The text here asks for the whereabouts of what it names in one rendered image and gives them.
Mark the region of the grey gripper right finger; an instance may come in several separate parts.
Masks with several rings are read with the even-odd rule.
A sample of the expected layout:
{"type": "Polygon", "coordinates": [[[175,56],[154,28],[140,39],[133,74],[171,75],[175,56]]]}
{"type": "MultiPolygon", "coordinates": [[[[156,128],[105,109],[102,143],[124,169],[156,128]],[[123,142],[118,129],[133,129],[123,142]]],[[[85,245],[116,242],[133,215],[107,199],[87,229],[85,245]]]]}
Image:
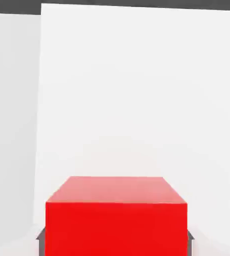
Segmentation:
{"type": "Polygon", "coordinates": [[[205,256],[206,239],[199,229],[188,230],[187,256],[205,256]]]}

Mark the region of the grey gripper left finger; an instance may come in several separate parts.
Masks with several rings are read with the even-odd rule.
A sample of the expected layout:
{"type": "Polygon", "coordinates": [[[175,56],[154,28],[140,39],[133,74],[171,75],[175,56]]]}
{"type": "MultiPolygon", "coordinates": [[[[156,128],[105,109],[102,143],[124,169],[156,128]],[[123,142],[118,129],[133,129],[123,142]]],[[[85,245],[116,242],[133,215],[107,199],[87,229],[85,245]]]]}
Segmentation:
{"type": "Polygon", "coordinates": [[[33,227],[26,237],[26,256],[45,256],[46,228],[33,227]]]}

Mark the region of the small red cube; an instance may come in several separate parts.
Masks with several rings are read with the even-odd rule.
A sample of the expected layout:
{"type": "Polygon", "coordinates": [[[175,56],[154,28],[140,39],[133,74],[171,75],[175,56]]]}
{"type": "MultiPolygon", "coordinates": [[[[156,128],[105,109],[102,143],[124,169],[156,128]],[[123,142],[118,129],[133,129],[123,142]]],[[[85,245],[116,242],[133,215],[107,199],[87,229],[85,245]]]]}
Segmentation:
{"type": "Polygon", "coordinates": [[[187,218],[162,177],[72,176],[46,201],[45,256],[187,256],[187,218]]]}

